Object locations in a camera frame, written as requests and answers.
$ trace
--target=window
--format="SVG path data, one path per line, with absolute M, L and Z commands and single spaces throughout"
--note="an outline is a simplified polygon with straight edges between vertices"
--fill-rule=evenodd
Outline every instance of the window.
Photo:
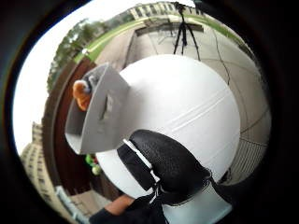
M 141 13 L 140 9 L 137 7 L 135 10 L 137 12 L 138 17 L 142 17 L 142 13 Z
M 150 7 L 152 14 L 156 15 L 157 14 L 156 8 L 153 5 L 150 5 L 149 7 Z

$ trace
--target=lawn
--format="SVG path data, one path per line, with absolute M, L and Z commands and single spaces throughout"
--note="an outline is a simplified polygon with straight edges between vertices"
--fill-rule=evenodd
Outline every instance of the lawn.
M 87 57 L 89 57 L 93 62 L 99 56 L 104 47 L 113 39 L 114 36 L 131 29 L 139 24 L 142 24 L 143 20 L 129 21 L 109 32 L 101 35 L 98 39 L 94 40 L 86 49 L 90 52 Z M 75 63 L 78 63 L 84 55 L 82 53 L 78 54 L 74 59 Z

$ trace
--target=building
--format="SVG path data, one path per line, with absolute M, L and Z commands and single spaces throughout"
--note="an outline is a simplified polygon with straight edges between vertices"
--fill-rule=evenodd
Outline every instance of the building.
M 102 208 L 105 203 L 94 190 L 70 196 L 62 186 L 54 186 L 46 167 L 42 150 L 42 126 L 33 123 L 33 141 L 21 154 L 26 174 L 39 195 L 57 213 L 70 223 L 88 223 L 88 217 Z

